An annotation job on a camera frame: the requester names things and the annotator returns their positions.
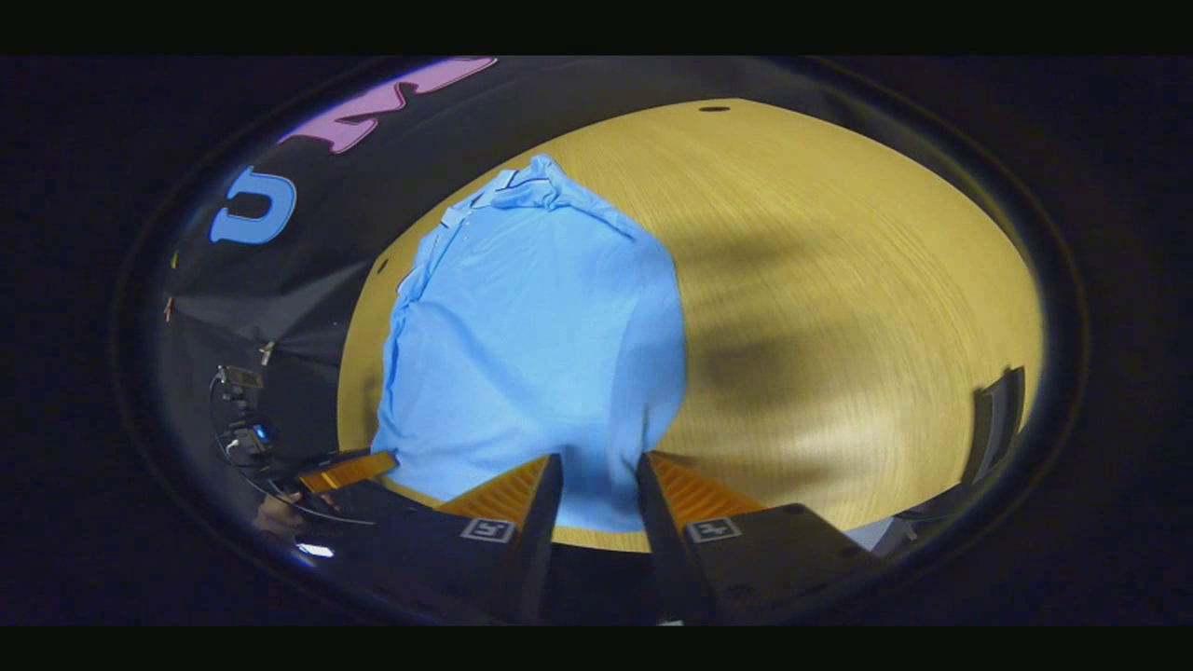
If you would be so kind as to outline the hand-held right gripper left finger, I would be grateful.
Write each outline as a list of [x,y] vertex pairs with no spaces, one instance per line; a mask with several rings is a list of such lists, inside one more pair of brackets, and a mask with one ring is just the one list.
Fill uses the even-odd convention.
[[361,524],[308,531],[315,568],[357,599],[441,624],[526,624],[540,616],[563,468],[542,456],[443,509],[376,484],[350,488]]

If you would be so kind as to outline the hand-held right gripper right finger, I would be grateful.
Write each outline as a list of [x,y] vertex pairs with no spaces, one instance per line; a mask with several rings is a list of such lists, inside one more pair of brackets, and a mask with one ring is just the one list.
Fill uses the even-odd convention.
[[884,572],[801,501],[764,506],[661,453],[639,458],[638,507],[672,621],[805,622]]

